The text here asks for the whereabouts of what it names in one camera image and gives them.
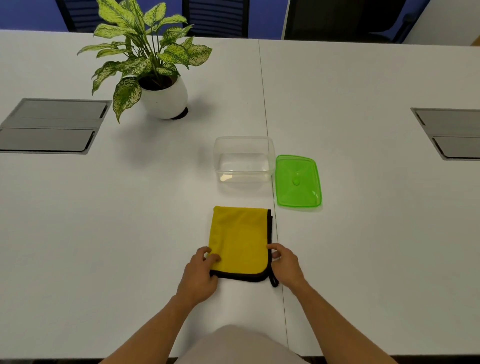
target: potted plant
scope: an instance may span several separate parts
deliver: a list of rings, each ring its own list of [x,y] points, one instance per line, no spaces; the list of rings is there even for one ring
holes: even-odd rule
[[[111,24],[100,24],[95,36],[113,38],[125,36],[124,42],[113,41],[83,47],[98,50],[96,57],[125,54],[126,61],[108,61],[95,71],[92,95],[108,77],[121,72],[121,79],[113,93],[113,111],[120,115],[142,100],[147,111],[158,118],[170,119],[181,114],[187,106],[187,89],[176,64],[200,66],[212,49],[194,45],[193,37],[183,43],[177,40],[186,36],[192,25],[184,28],[171,26],[160,38],[160,28],[168,24],[187,23],[179,14],[165,17],[167,6],[159,3],[143,14],[136,0],[97,0],[98,15]]]

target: soil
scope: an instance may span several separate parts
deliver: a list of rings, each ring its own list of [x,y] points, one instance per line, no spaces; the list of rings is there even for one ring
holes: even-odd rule
[[[169,76],[160,76],[160,79],[146,76],[138,80],[138,83],[145,90],[158,91],[169,88],[174,84],[174,81]]]

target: left hand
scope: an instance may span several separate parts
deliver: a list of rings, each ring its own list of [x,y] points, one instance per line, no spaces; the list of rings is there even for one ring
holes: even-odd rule
[[[205,253],[211,252],[208,246],[199,248],[183,272],[183,277],[177,289],[177,296],[183,303],[194,308],[205,301],[216,291],[218,277],[210,277],[210,268],[214,262],[220,261],[218,254],[210,254],[204,258]]]

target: clear plastic container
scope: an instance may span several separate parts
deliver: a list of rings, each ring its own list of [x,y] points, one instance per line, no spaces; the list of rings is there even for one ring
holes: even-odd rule
[[[269,182],[275,149],[266,136],[222,136],[215,140],[213,160],[221,182]]]

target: white flower pot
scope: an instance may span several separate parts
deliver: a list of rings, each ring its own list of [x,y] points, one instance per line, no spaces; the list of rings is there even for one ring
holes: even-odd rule
[[[174,84],[169,88],[150,91],[142,88],[143,102],[148,113],[159,119],[171,119],[179,116],[187,106],[187,88],[180,76],[173,78]]]

